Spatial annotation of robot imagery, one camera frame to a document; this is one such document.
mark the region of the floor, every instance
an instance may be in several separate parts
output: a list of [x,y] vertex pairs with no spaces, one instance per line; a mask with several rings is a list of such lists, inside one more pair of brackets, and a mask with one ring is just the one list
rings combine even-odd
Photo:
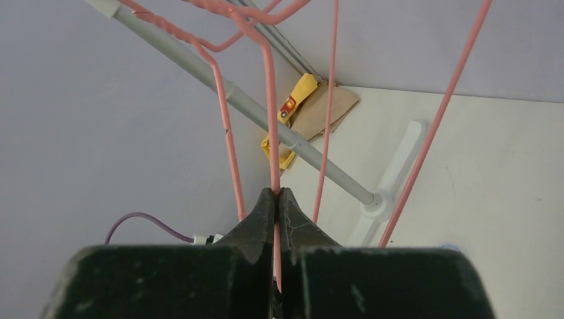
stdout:
[[[373,189],[407,123],[431,122],[442,95],[347,88],[360,103],[331,135],[329,158]],[[459,245],[498,318],[560,318],[563,122],[562,104],[453,97],[389,247]],[[313,145],[321,149],[322,140]],[[318,174],[298,159],[282,175],[310,216]],[[360,204],[325,185],[319,225],[345,243]]]

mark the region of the metal rod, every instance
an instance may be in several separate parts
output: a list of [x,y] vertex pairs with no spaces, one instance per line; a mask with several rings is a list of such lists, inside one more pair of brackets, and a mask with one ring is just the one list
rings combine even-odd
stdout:
[[[204,60],[188,50],[180,41],[171,37],[158,27],[136,18],[126,6],[120,5],[112,17],[217,93],[212,68]],[[227,101],[263,130],[268,131],[266,109],[254,101],[232,81],[223,79],[223,83],[225,84],[225,91],[227,92]],[[321,166],[321,153],[318,150],[302,136],[290,130],[282,123],[278,124],[278,132],[279,139],[282,143],[319,171]],[[327,161],[327,171],[325,175],[365,205],[370,205],[374,201],[380,200],[379,195],[369,192],[331,161]]]

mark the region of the purple cable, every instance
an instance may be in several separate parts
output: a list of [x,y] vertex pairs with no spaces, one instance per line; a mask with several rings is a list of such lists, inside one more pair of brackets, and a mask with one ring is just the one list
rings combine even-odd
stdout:
[[125,220],[131,218],[131,217],[143,217],[145,219],[148,219],[150,221],[152,221],[154,224],[156,224],[157,226],[159,226],[161,229],[165,230],[167,233],[171,234],[172,236],[175,236],[176,238],[180,239],[181,241],[185,241],[187,243],[194,243],[194,239],[184,236],[183,234],[175,231],[174,229],[170,228],[169,226],[167,226],[165,223],[159,221],[157,218],[149,215],[149,214],[145,214],[145,213],[129,213],[124,215],[122,218],[118,219],[117,222],[115,222],[115,224],[112,226],[112,228],[110,229],[110,232],[108,233],[108,235],[106,236],[106,240],[104,241],[104,245],[109,245],[110,244],[110,240],[112,239],[112,235],[114,234],[114,232],[116,231],[116,229],[118,228],[118,226],[123,223]]

